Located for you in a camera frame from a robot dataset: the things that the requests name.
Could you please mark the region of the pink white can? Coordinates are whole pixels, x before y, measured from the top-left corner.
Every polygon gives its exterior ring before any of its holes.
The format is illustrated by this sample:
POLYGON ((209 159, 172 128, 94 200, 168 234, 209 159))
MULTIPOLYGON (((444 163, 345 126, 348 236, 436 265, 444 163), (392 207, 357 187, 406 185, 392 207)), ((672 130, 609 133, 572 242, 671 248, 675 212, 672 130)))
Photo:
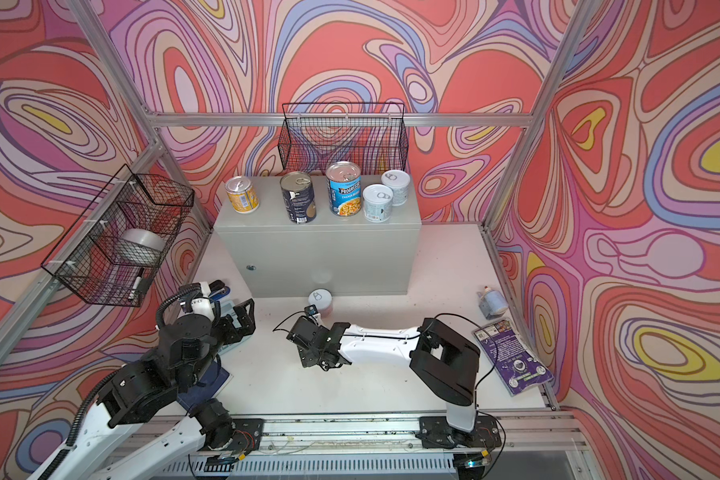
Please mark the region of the pink white can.
POLYGON ((327 289, 316 289, 308 296, 310 305, 323 317, 329 316, 333 311, 333 295, 327 289))

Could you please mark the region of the yellow corn can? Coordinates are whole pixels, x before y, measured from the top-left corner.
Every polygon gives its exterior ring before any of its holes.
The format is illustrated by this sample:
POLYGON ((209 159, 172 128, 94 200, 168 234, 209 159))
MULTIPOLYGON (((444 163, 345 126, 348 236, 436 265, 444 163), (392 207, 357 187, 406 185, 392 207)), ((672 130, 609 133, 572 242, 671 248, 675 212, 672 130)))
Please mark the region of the yellow corn can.
POLYGON ((237 213, 249 214, 258 209, 259 199, 249 177, 236 176, 227 180, 225 191, 237 213))

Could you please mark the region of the dark tomato can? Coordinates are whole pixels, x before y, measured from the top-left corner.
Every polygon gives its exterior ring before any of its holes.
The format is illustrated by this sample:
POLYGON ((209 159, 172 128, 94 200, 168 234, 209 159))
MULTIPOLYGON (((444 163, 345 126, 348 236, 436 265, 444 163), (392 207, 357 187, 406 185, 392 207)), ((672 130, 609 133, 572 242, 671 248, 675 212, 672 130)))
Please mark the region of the dark tomato can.
POLYGON ((303 172, 290 172, 280 180, 281 193, 289 219, 296 224, 315 219, 317 208, 311 177, 303 172))

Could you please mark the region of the light blue white can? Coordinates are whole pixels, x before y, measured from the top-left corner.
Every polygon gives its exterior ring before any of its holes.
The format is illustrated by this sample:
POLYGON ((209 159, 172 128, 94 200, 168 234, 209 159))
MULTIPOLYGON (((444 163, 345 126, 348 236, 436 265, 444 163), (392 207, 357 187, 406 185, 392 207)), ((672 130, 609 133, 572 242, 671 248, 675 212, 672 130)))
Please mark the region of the light blue white can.
POLYGON ((367 221, 382 223, 392 212, 393 191, 383 184, 371 184, 363 190, 363 213, 367 221))

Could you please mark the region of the blue label large can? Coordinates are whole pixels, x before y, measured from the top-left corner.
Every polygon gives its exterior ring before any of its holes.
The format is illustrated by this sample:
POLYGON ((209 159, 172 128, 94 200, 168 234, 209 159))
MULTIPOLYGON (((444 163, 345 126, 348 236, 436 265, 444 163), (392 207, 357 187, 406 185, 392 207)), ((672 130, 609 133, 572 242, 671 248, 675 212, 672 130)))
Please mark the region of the blue label large can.
POLYGON ((331 164, 325 175, 331 211, 341 217, 357 214, 362 208, 360 167, 340 161, 331 164))

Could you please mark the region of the pale green white can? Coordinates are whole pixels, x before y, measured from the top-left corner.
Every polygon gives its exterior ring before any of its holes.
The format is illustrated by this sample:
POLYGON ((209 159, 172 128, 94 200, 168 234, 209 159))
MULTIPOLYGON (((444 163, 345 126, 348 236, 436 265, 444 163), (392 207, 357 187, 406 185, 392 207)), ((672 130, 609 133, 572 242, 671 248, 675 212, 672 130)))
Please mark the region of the pale green white can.
POLYGON ((388 170, 381 175, 381 182, 392 191, 392 205, 402 206, 408 200, 410 175, 403 170, 388 170))

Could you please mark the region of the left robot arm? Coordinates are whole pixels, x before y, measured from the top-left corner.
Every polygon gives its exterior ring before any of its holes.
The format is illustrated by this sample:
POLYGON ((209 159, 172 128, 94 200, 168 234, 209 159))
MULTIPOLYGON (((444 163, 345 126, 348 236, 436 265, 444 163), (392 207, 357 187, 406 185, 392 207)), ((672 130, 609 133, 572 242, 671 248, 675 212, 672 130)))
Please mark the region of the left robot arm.
POLYGON ((99 381, 74 416, 67 439, 32 473, 34 479, 150 479, 198 451, 225 464, 244 460, 261 444, 260 420, 238 420, 216 399, 224 369, 220 351, 251 336, 255 303, 223 313, 214 291, 223 282, 182 286, 156 313, 158 344, 99 381), (185 416, 157 439, 121 460, 105 460, 162 409, 183 403, 185 416))

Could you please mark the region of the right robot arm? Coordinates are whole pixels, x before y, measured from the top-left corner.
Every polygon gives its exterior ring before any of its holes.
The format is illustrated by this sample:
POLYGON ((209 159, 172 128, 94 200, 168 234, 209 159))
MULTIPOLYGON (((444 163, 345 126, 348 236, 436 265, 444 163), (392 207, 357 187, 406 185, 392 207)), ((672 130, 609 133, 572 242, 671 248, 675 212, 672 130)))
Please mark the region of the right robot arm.
POLYGON ((327 327, 302 315, 287 331, 286 339, 297 346, 304 368, 406 367, 445 402, 445 421, 451 431, 467 434, 477 426, 475 390, 481 349, 436 317, 425 318, 418 327, 389 330, 347 322, 327 327))

